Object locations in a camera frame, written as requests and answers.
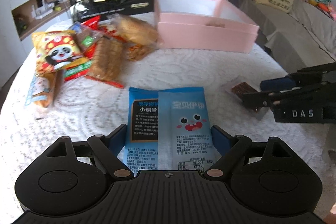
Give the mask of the blue monster snack packet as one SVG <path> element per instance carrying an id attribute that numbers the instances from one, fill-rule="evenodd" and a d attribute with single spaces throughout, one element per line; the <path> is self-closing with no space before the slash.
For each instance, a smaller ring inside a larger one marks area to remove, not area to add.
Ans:
<path id="1" fill-rule="evenodd" d="M 123 163 L 141 170 L 198 170 L 216 162 L 205 90 L 129 88 Z"/>

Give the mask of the light blue cartoon snack packet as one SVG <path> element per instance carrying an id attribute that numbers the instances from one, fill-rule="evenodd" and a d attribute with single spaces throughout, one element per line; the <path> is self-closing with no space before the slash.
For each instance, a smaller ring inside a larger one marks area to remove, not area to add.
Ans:
<path id="1" fill-rule="evenodd" d="M 58 74 L 56 72 L 34 75 L 30 83 L 25 105 L 35 104 L 44 109 L 48 108 L 54 101 L 57 77 Z"/>

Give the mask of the clear bread loaf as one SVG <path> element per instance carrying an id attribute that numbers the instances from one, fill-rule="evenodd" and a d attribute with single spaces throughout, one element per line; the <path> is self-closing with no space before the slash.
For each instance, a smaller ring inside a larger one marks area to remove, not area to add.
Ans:
<path id="1" fill-rule="evenodd" d="M 116 88 L 124 88 L 119 81 L 122 67 L 123 45 L 114 38 L 102 37 L 94 49 L 87 79 L 108 84 Z"/>

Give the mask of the yellow panda snack bag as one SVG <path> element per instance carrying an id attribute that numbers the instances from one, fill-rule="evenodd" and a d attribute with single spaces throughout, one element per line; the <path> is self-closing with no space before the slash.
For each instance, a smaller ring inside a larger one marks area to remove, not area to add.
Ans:
<path id="1" fill-rule="evenodd" d="M 37 75 L 54 73 L 84 62 L 74 31 L 34 32 L 31 38 L 36 50 Z"/>

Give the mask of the brown cake clear packet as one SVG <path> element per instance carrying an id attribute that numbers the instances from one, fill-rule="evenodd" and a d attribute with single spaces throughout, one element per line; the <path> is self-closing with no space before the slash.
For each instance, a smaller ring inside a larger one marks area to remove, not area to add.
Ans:
<path id="1" fill-rule="evenodd" d="M 101 31 L 93 30 L 92 28 L 75 22 L 69 28 L 69 30 L 75 32 L 75 42 L 82 52 L 95 45 L 99 39 L 103 37 Z"/>

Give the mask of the clear round bread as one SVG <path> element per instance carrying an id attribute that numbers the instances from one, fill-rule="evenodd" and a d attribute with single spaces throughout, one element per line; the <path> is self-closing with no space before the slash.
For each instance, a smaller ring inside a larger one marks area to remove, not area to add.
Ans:
<path id="1" fill-rule="evenodd" d="M 157 29 L 146 21 L 128 15 L 113 14 L 110 22 L 117 37 L 127 43 L 126 57 L 129 61 L 140 61 L 161 48 Z"/>

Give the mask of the red spicy strips packet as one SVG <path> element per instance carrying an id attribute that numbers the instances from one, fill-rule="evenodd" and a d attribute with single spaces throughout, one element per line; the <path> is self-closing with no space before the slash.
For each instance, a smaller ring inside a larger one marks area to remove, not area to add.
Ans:
<path id="1" fill-rule="evenodd" d="M 99 26 L 98 26 L 99 21 L 100 21 L 100 16 L 95 16 L 95 17 L 93 17 L 91 19 L 88 19 L 85 22 L 80 23 L 80 24 L 88 26 L 88 27 L 92 28 L 93 30 L 101 31 Z M 76 63 L 75 65 L 71 65 L 70 67 L 67 67 L 66 69 L 64 69 L 64 71 L 63 71 L 63 81 L 68 82 L 70 80 L 74 80 L 74 79 L 78 79 L 80 77 L 86 76 L 87 73 L 89 72 L 89 69 L 90 69 L 91 65 L 92 65 L 92 59 L 94 57 L 94 53 L 96 51 L 96 48 L 97 48 L 99 43 L 103 43 L 103 42 L 110 42 L 110 39 L 103 35 L 103 37 L 101 39 L 99 39 L 98 42 L 95 45 L 93 45 L 92 47 L 87 49 L 85 52 L 82 52 L 81 49 L 79 48 L 79 50 L 80 50 L 80 52 L 83 56 L 83 61 L 84 62 L 81 63 L 81 64 Z"/>

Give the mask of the grey covered sofa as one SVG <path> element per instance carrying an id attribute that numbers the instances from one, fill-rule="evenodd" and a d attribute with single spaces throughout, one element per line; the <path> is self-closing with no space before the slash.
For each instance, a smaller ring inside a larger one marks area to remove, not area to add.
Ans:
<path id="1" fill-rule="evenodd" d="M 335 21 L 317 8 L 294 0 L 287 14 L 252 0 L 238 1 L 260 27 L 256 43 L 286 72 L 335 62 Z"/>

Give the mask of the pink cardboard box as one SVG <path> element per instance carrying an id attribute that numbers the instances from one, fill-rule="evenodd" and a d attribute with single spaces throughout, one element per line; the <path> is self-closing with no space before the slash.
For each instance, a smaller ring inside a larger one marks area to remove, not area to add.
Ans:
<path id="1" fill-rule="evenodd" d="M 154 0 L 165 48 L 248 53 L 259 26 L 228 0 Z"/>

